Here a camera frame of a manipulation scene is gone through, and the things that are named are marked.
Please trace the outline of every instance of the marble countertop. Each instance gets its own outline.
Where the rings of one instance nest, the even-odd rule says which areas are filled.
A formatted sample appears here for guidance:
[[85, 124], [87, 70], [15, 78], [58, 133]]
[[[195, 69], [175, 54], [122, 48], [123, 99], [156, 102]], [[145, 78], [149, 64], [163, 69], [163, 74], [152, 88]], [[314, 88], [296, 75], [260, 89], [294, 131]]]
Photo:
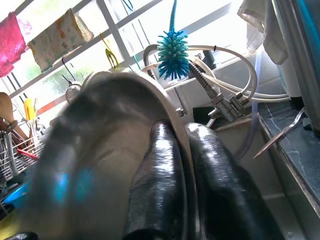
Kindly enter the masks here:
[[[261, 103], [259, 113], [275, 136], [290, 125], [298, 111], [289, 102]], [[303, 128], [303, 121], [279, 141], [279, 145], [320, 203], [320, 138]]]

